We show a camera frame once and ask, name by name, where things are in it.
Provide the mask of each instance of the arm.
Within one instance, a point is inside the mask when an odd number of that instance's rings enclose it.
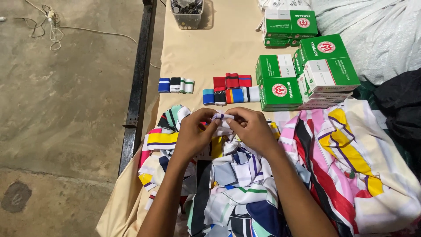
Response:
[[[227,119],[227,122],[238,137],[269,162],[292,235],[337,237],[333,225],[304,186],[283,148],[273,138],[263,113],[241,107],[226,113],[236,117],[236,120]]]
[[[204,132],[199,131],[200,121],[210,122],[215,110],[201,108],[181,121],[176,148],[159,191],[139,229],[138,237],[166,237],[174,235],[184,173],[190,160],[211,142],[220,124],[214,120]]]

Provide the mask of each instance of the concrete floor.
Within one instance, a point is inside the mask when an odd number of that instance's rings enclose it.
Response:
[[[32,0],[61,24],[139,38],[141,0]],[[151,62],[160,65],[165,7],[158,2]],[[120,160],[136,45],[62,29],[61,49],[31,38],[21,19],[41,22],[24,0],[0,0],[0,237],[98,236]],[[146,126],[160,70],[149,74]]]

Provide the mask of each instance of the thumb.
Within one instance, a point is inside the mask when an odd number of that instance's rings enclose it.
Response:
[[[209,126],[206,128],[205,131],[202,132],[202,134],[208,138],[211,139],[212,135],[215,133],[216,129],[218,128],[218,126],[221,124],[221,120],[220,119],[215,119],[213,120]]]
[[[231,128],[232,131],[234,131],[237,135],[241,136],[244,128],[239,123],[237,123],[237,121],[231,118],[227,118],[226,123],[228,124],[228,126]]]

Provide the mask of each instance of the black metal frame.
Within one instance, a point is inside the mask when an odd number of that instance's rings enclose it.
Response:
[[[133,83],[124,130],[118,175],[126,168],[140,146],[148,88],[149,63],[151,61],[157,0],[143,0],[143,16],[134,64]]]

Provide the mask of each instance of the metal rail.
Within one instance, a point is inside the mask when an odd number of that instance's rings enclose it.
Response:
[[[134,64],[129,107],[126,124],[123,125],[125,130],[118,176],[136,153],[142,136],[157,0],[143,0],[143,5],[142,25]]]

